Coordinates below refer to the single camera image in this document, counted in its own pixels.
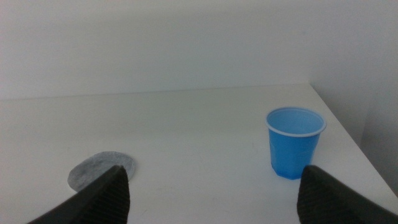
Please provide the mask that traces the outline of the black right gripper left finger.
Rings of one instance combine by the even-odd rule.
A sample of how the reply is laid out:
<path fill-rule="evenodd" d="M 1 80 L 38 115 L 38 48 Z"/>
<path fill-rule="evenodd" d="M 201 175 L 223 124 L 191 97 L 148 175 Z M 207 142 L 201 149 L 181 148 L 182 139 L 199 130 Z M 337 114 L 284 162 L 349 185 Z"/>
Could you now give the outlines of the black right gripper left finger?
<path fill-rule="evenodd" d="M 33 224 L 127 223 L 130 194 L 127 172 L 112 166 L 59 206 L 32 220 Z"/>

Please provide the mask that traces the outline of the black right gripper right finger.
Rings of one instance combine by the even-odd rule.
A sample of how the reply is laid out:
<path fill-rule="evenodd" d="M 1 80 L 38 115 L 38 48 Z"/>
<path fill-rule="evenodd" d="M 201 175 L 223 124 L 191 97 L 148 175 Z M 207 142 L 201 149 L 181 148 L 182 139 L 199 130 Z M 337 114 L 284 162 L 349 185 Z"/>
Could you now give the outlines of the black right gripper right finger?
<path fill-rule="evenodd" d="M 297 200 L 300 223 L 397 224 L 397 215 L 363 197 L 317 166 L 302 172 Z"/>

